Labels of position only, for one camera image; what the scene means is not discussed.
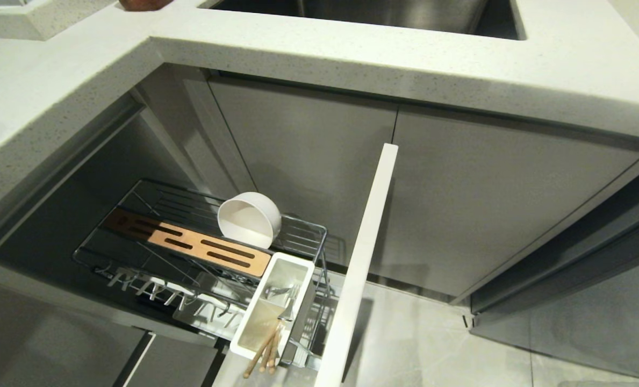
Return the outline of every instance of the gray cabinet door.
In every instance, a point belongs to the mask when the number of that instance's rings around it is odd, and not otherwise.
[[[459,296],[639,159],[604,135],[401,108],[375,274]]]
[[[258,191],[327,226],[328,258],[347,264],[395,104],[233,78],[210,86]]]

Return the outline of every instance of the white quartz countertop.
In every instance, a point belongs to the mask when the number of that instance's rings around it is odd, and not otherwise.
[[[619,0],[516,0],[523,41],[202,2],[142,13],[112,4],[47,41],[0,39],[0,206],[165,62],[639,135],[639,37]]]

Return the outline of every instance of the wooden cutting board holder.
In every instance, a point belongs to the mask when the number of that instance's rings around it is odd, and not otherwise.
[[[169,248],[206,262],[261,277],[271,255],[147,216],[115,208],[103,226],[110,230]]]

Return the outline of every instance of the chopsticks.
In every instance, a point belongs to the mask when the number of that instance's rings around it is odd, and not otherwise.
[[[267,368],[269,369],[269,373],[271,375],[274,375],[274,372],[276,372],[278,341],[281,338],[281,330],[278,327],[279,323],[274,326],[274,329],[272,329],[267,338],[265,338],[262,342],[260,349],[258,349],[257,353],[255,353],[255,357],[253,357],[253,359],[250,360],[250,363],[248,363],[248,368],[246,368],[245,372],[243,372],[244,379],[248,379],[248,377],[250,377],[250,374],[253,373],[253,370],[257,365],[257,361],[260,360],[260,357],[262,357],[260,372],[265,372]]]

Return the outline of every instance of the stainless steel sink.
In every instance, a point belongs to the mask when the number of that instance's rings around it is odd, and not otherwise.
[[[510,0],[222,0],[213,9],[517,39]]]

